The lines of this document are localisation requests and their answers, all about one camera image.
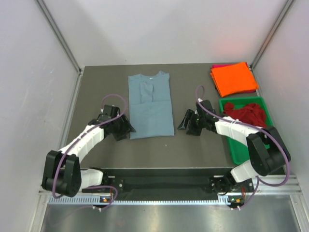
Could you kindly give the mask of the grey-blue t-shirt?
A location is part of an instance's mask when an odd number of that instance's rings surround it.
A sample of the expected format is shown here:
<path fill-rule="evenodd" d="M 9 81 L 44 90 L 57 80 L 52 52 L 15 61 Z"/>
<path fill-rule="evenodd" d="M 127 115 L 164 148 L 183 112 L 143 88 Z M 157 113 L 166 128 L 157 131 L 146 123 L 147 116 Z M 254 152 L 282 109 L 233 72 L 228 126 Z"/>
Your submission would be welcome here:
<path fill-rule="evenodd" d="M 128 77 L 129 120 L 136 130 L 131 140 L 174 135 L 169 78 L 163 71 Z"/>

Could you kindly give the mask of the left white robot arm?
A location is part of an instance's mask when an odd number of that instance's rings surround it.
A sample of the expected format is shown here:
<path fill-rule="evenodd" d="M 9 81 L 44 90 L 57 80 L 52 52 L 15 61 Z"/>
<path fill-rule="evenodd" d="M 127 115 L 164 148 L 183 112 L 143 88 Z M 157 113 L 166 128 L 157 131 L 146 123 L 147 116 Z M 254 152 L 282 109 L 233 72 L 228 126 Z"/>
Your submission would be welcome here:
<path fill-rule="evenodd" d="M 105 105 L 99 116 L 92 119 L 68 145 L 48 152 L 42 188 L 52 192 L 54 198 L 74 197 L 79 191 L 92 186 L 98 191 L 106 191 L 110 183 L 105 172 L 100 168 L 82 170 L 80 163 L 107 136 L 112 135 L 116 141 L 121 141 L 135 131 L 118 107 Z"/>

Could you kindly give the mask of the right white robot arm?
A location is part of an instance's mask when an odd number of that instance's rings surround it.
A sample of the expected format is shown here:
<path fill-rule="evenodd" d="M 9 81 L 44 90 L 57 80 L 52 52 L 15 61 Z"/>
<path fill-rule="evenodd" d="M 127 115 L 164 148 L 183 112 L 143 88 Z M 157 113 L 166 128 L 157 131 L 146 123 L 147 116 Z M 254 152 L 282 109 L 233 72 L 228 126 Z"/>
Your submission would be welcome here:
<path fill-rule="evenodd" d="M 185 130 L 192 136 L 199 136 L 203 129 L 207 129 L 247 148 L 249 159 L 233 168 L 226 176 L 225 185 L 230 191 L 237 191 L 248 179 L 267 176 L 283 166 L 288 166 L 291 160 L 275 127 L 261 128 L 216 114 L 209 100 L 198 99 L 196 110 L 186 111 L 178 129 Z"/>

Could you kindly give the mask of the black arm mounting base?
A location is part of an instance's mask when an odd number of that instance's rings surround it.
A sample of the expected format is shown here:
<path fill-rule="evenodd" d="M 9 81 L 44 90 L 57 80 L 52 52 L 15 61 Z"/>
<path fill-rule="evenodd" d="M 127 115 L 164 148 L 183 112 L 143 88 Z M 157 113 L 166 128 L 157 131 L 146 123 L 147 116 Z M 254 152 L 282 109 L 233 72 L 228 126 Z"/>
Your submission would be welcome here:
<path fill-rule="evenodd" d="M 103 191 L 107 185 L 119 193 L 132 190 L 200 190 L 203 193 L 253 192 L 251 179 L 236 183 L 229 168 L 137 168 L 103 169 L 98 188 L 83 187 L 82 192 Z"/>

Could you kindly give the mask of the green plastic tray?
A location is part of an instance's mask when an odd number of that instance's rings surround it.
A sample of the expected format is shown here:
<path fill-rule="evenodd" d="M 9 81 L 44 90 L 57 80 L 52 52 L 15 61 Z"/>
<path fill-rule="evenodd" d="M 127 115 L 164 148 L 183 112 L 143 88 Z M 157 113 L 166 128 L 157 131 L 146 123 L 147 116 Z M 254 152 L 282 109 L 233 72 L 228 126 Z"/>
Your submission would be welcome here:
<path fill-rule="evenodd" d="M 232 105 L 234 105 L 234 109 L 238 110 L 250 103 L 255 103 L 260 106 L 261 109 L 265 112 L 265 124 L 267 126 L 273 126 L 272 119 L 268 113 L 268 109 L 266 103 L 262 97 L 242 97 L 242 98 L 222 98 L 219 100 L 219 109 L 220 112 L 223 113 L 225 110 L 225 105 L 229 104 L 230 109 Z M 249 159 L 249 153 L 245 145 L 230 138 L 227 138 L 231 159 L 234 164 L 239 165 L 242 164 L 244 161 Z"/>

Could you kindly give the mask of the dark red t-shirt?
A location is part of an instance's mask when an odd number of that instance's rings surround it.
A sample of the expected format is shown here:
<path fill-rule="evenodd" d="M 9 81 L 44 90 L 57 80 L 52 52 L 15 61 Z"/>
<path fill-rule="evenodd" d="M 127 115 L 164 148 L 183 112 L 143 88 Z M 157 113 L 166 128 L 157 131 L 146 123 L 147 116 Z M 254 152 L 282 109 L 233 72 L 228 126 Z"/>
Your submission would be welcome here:
<path fill-rule="evenodd" d="M 243 123 L 262 128 L 266 127 L 266 113 L 260 105 L 256 103 L 249 103 L 242 108 L 235 109 L 234 104 L 228 102 L 224 106 L 223 113 L 233 119 L 238 119 Z"/>

